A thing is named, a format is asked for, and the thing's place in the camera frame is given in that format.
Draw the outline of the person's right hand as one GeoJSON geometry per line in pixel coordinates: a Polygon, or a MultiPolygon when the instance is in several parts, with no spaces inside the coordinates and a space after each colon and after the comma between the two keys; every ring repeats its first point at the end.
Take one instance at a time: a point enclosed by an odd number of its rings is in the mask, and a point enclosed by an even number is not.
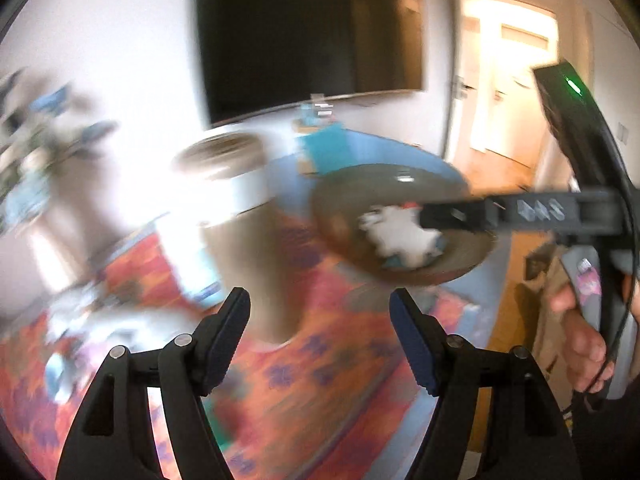
{"type": "Polygon", "coordinates": [[[564,283],[549,297],[549,307],[561,318],[562,356],[568,382],[580,393],[601,391],[613,377],[615,364],[606,359],[608,347],[602,336],[582,317],[570,282],[564,283]]]}

